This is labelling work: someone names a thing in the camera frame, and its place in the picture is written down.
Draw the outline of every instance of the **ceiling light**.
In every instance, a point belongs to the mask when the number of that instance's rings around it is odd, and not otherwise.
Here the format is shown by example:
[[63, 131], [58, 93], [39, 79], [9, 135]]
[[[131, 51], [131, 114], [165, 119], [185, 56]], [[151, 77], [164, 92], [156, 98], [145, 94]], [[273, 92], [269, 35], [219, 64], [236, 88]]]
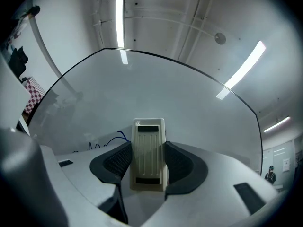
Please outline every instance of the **ceiling light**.
[[127, 55], [125, 50], [120, 50], [121, 60], [124, 65], [128, 65]]
[[290, 119], [290, 117], [288, 116], [288, 117], [286, 117], [285, 119], [283, 119], [282, 121], [280, 121], [279, 123], [276, 123], [274, 126], [271, 126], [270, 128], [264, 130], [264, 132], [267, 132], [267, 131], [269, 131], [269, 130], [272, 130], [273, 128], [275, 128], [275, 127], [277, 127], [277, 126], [283, 124], [284, 122], [286, 122], [286, 121], [289, 120], [289, 119]]
[[281, 155], [281, 154], [284, 154], [284, 153], [285, 153], [285, 151], [284, 151], [284, 152], [282, 152], [282, 153], [276, 154], [276, 155], [274, 155], [274, 156], [278, 156], [278, 155]]
[[[249, 70], [256, 64], [258, 59], [261, 57], [263, 52], [265, 51], [266, 47], [262, 43], [262, 41], [259, 41], [255, 49], [252, 51], [252, 53], [249, 55], [249, 57], [246, 59], [246, 61], [241, 65], [241, 67], [237, 70], [237, 72], [225, 83], [225, 86], [231, 89], [233, 86], [235, 86], [245, 75]], [[226, 88], [223, 88], [222, 91], [217, 95], [217, 98], [224, 99], [227, 94], [229, 94], [229, 90]]]
[[116, 0], [116, 30], [118, 47], [124, 48], [124, 0]]
[[274, 152], [277, 152], [277, 151], [281, 151], [283, 149], [286, 149], [286, 147], [282, 148], [282, 149], [278, 149], [278, 150], [275, 150]]

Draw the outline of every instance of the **black rectangular slot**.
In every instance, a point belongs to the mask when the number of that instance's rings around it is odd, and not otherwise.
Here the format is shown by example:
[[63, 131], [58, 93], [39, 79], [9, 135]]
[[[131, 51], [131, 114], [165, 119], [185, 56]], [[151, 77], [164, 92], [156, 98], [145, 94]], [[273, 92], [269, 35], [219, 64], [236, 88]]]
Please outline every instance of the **black rectangular slot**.
[[70, 164], [73, 164], [73, 162], [70, 161], [70, 160], [65, 160], [65, 161], [60, 161], [60, 162], [59, 162], [59, 165], [60, 165], [61, 167], [68, 166], [68, 165], [70, 165]]
[[250, 214], [254, 214], [265, 205], [264, 201], [247, 183], [234, 185], [234, 188], [242, 198]]
[[139, 184], [160, 184], [159, 178], [136, 178], [136, 183]]
[[138, 126], [138, 132], [159, 132], [158, 126]]

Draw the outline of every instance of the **ceiling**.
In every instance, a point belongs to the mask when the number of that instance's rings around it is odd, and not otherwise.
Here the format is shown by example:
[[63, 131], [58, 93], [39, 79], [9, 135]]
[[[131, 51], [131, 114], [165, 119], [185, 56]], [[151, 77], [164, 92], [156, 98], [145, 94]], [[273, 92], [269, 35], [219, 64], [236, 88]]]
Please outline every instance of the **ceiling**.
[[[92, 0], [92, 6], [99, 46], [117, 47], [115, 0]], [[233, 90], [257, 113], [262, 130], [291, 116], [262, 133], [264, 140], [291, 128], [298, 134], [302, 45], [282, 8], [273, 0], [125, 0], [125, 47], [173, 58], [226, 83], [261, 40], [266, 51]], [[218, 32], [226, 36], [223, 45], [214, 39]]]

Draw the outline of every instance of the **pipe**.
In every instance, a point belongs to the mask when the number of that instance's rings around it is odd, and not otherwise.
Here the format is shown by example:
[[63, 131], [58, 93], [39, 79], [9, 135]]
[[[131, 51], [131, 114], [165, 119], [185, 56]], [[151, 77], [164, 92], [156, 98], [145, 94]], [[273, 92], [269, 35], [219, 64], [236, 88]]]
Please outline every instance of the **pipe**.
[[[191, 1], [192, 1], [192, 0], [186, 0], [186, 12], [184, 13], [184, 15], [182, 15], [182, 18], [181, 18], [181, 20], [180, 20], [181, 22], [187, 22], [187, 20], [188, 20], [187, 17], [186, 17], [186, 14], [188, 14], [189, 7], [190, 7], [190, 5], [191, 5]], [[180, 39], [181, 39], [181, 36], [182, 36], [183, 29], [184, 29], [184, 25], [179, 25], [178, 31], [177, 31], [177, 34], [176, 34], [176, 39], [175, 39], [173, 48], [172, 48], [172, 50], [171, 50], [171, 55], [170, 55], [170, 57], [171, 57], [172, 59], [175, 59], [176, 52], [177, 52], [177, 48], [178, 48], [178, 45], [179, 45], [179, 42], [180, 42]]]
[[[210, 8], [211, 8], [212, 4], [213, 4], [213, 0], [209, 0], [209, 3], [207, 5], [207, 9], [206, 9], [206, 12], [205, 12], [205, 16], [204, 16], [203, 22], [202, 22], [202, 24], [200, 26], [200, 29], [203, 29], [203, 27], [204, 27], [204, 24], [205, 24], [205, 22], [207, 20], [207, 17], [208, 17], [208, 14], [209, 14], [209, 11], [210, 11]], [[191, 58], [191, 56], [192, 56], [192, 54], [194, 52], [194, 49], [195, 49], [195, 47], [196, 47], [196, 45], [197, 45], [197, 43], [198, 43], [198, 41], [200, 39], [200, 36], [201, 36], [201, 33], [199, 32], [198, 35], [197, 35], [197, 37], [196, 37], [196, 39], [195, 39], [195, 41], [194, 41], [193, 46], [191, 47], [191, 50], [190, 50], [190, 52], [188, 54], [188, 57], [186, 59], [185, 64], [189, 63], [189, 60], [190, 60], [190, 58]]]
[[[183, 22], [180, 22], [180, 21], [175, 21], [175, 20], [172, 20], [172, 19], [167, 19], [167, 18], [160, 18], [160, 17], [145, 17], [145, 16], [130, 16], [130, 17], [125, 17], [124, 19], [133, 19], [133, 18], [144, 18], [144, 19], [155, 19], [155, 20], [163, 20], [163, 21], [168, 21], [168, 22], [173, 22], [173, 23], [177, 23], [177, 24], [182, 24], [182, 25], [185, 25], [185, 26], [188, 26], [188, 27], [191, 27], [193, 29], [196, 29], [198, 31], [200, 31], [201, 33], [204, 33], [206, 35], [209, 35], [211, 37], [214, 37], [214, 35], [206, 32], [205, 30], [202, 30], [200, 28], [197, 28], [195, 26], [192, 26], [192, 25], [189, 25], [189, 24], [186, 24], [186, 23], [183, 23]], [[103, 23], [107, 23], [107, 22], [112, 22], [112, 21], [115, 21], [116, 19], [110, 19], [110, 20], [106, 20], [106, 21], [103, 21], [101, 22], [101, 24]]]
[[[192, 19], [192, 21], [191, 21], [191, 24], [193, 24], [194, 21], [195, 21], [195, 18], [196, 18], [197, 12], [198, 12], [198, 8], [199, 8], [199, 5], [200, 5], [200, 2], [201, 2], [201, 0], [198, 0], [198, 4], [197, 4], [197, 6], [196, 6], [196, 9], [195, 9], [195, 12], [194, 12], [194, 17], [193, 17], [193, 19]], [[177, 59], [178, 61], [179, 61], [179, 59], [180, 59], [181, 54], [183, 53], [183, 50], [184, 50], [185, 45], [187, 44], [188, 37], [189, 37], [189, 34], [190, 34], [191, 31], [192, 31], [192, 28], [190, 28], [190, 30], [189, 30], [189, 31], [187, 32], [187, 34], [186, 34], [185, 41], [184, 41], [184, 43], [183, 43], [183, 45], [182, 45], [181, 51], [180, 51], [179, 56], [178, 56], [178, 59]]]
[[174, 10], [174, 9], [163, 9], [163, 8], [145, 8], [145, 7], [138, 7], [138, 8], [134, 8], [131, 10], [128, 10], [128, 12], [132, 12], [135, 10], [143, 10], [143, 11], [160, 11], [160, 12], [166, 12], [166, 13], [175, 13], [175, 14], [179, 14], [179, 15], [184, 15], [187, 17], [187, 14], [185, 12], [182, 11], [178, 11], [178, 10]]
[[[191, 17], [191, 16], [186, 15], [184, 12], [177, 11], [177, 10], [171, 10], [171, 9], [148, 9], [148, 8], [142, 8], [142, 9], [138, 9], [138, 10], [146, 10], [146, 11], [148, 11], [148, 10], [149, 11], [163, 10], [163, 12], [167, 11], [167, 12], [171, 12], [171, 13], [178, 13], [178, 14], [183, 15], [185, 17], [192, 18], [193, 20], [197, 20], [197, 21], [201, 21], [201, 22], [203, 22], [203, 20], [205, 19], [205, 17], [203, 17], [203, 18]], [[111, 22], [111, 21], [114, 21], [114, 19], [105, 20], [105, 21], [103, 21], [101, 23], [106, 23], [106, 22]]]

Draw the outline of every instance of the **checkered fabric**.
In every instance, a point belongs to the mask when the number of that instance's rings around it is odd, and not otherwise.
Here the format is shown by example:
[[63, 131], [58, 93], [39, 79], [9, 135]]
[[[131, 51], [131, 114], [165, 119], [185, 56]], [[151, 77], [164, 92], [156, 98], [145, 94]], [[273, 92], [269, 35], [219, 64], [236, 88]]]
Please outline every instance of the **checkered fabric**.
[[31, 77], [27, 79], [27, 83], [25, 84], [25, 88], [29, 93], [31, 94], [31, 98], [29, 102], [27, 103], [24, 112], [30, 114], [36, 105], [36, 103], [39, 103], [42, 97], [44, 96], [45, 92], [43, 88], [40, 87], [40, 85], [36, 82], [36, 80]]

